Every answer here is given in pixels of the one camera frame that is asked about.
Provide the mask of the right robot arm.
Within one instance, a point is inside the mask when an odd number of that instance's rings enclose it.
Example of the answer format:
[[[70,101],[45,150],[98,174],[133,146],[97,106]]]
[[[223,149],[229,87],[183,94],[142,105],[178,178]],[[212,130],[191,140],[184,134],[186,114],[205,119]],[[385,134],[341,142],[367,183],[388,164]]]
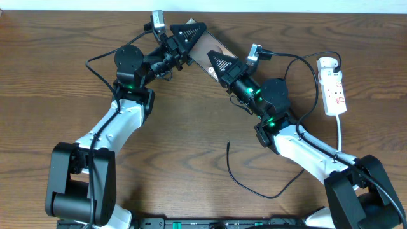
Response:
[[[210,51],[208,58],[218,82],[236,97],[238,106],[256,115],[257,138],[262,146],[286,157],[325,187],[328,206],[300,221],[310,228],[394,228],[406,224],[406,214],[379,159],[357,158],[312,136],[290,110],[284,78],[262,84],[253,79],[260,60],[274,53],[259,45],[246,62]]]

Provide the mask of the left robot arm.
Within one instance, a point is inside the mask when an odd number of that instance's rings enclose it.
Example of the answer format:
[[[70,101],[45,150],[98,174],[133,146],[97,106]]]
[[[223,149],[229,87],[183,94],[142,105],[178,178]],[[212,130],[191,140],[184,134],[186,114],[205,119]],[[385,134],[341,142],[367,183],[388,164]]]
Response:
[[[203,22],[171,25],[171,36],[154,22],[144,25],[158,47],[145,55],[133,42],[111,51],[116,79],[107,87],[111,106],[91,131],[53,151],[45,198],[47,215],[82,228],[130,228],[132,213],[116,202],[116,157],[128,138],[151,114],[155,93],[147,84],[171,80],[172,70],[191,62],[189,53],[207,26]]]

